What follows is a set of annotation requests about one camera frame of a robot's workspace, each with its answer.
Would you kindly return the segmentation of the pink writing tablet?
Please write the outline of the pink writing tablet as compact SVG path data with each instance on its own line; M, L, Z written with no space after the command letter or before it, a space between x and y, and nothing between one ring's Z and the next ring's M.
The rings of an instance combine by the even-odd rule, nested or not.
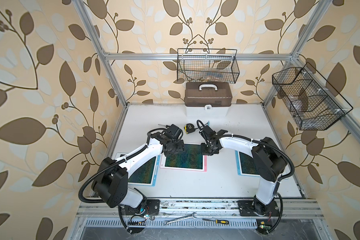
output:
M185 144L183 152L163 156L160 168L168 170L206 172L207 156L202 154L200 144Z

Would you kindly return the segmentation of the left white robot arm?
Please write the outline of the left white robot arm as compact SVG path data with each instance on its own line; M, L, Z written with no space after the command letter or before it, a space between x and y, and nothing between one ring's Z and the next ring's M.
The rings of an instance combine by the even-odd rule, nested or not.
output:
M166 157L184 151L183 131L176 125L166 125L147 133L145 144L117 159L106 158L90 181L91 189L110 208L128 206L144 209L147 197L129 187L132 174L152 158L163 154Z

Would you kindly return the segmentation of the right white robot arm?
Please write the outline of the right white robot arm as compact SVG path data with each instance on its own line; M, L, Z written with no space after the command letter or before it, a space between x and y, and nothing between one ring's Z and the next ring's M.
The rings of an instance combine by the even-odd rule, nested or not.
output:
M268 137L254 140L228 134L226 130L216 132L207 125L201 125L198 128L200 135L205 140L201 144L203 155L213 156L225 148L241 152L253 159L255 169L261 179L253 198L253 205L249 209L259 216L270 212L281 181L295 173L294 164L287 154L278 148L273 139Z

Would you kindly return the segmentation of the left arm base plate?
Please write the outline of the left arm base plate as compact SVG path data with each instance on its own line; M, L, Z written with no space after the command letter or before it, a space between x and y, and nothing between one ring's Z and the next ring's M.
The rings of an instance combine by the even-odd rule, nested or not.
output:
M160 200L143 200L136 208L130 206L122 207L122 212L127 216L158 215L160 211Z

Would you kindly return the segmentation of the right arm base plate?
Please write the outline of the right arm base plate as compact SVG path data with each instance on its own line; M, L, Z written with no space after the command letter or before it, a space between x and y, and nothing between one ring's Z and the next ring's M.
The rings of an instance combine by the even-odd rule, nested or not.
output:
M279 217L280 208L276 201L264 205L259 201L240 200L238 201L240 216L242 217Z

